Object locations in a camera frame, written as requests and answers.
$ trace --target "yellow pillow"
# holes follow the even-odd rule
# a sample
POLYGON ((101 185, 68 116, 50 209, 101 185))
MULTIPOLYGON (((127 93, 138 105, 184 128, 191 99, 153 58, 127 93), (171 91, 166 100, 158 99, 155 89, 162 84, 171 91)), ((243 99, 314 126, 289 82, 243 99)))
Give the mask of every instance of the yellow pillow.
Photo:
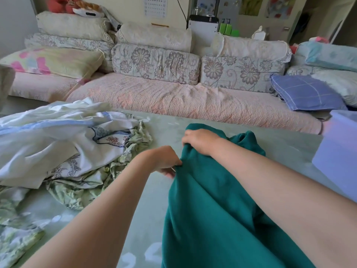
POLYGON ((104 60, 100 51, 42 47, 12 53, 0 60, 18 72, 89 79, 104 60))

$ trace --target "red plush toy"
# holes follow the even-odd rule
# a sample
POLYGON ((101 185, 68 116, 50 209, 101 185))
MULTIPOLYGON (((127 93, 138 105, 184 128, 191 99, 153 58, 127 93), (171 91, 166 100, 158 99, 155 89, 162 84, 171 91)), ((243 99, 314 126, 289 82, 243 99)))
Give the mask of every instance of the red plush toy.
POLYGON ((53 13, 74 14, 73 8, 79 8, 76 4, 81 0, 47 0, 48 10, 53 13))

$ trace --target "plastic bin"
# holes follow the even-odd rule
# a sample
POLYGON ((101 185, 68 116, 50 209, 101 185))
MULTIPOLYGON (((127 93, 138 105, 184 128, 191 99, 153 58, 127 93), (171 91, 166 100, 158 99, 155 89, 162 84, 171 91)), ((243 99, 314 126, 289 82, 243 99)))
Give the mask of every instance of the plastic bin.
POLYGON ((312 163, 357 202, 357 112, 333 110, 312 163))

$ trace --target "person's right hand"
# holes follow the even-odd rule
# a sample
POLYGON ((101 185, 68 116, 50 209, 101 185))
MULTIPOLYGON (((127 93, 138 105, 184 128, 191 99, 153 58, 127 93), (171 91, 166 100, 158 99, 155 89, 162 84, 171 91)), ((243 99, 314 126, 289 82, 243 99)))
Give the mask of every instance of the person's right hand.
POLYGON ((199 130, 186 130, 185 136, 182 138, 182 145, 190 144, 199 153, 211 156, 213 152, 214 142, 220 137, 212 131, 199 129, 199 130))

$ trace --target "person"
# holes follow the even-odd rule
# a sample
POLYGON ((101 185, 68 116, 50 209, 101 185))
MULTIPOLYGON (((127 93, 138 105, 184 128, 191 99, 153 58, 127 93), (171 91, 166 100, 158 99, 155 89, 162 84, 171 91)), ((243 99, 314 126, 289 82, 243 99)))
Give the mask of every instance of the person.
MULTIPOLYGON (((182 144, 192 145, 225 167, 315 266, 356 267, 356 203, 211 131, 187 130, 182 144)), ((173 178, 172 167, 181 164, 170 146, 138 154, 22 267, 116 267, 149 175, 159 171, 173 178)))

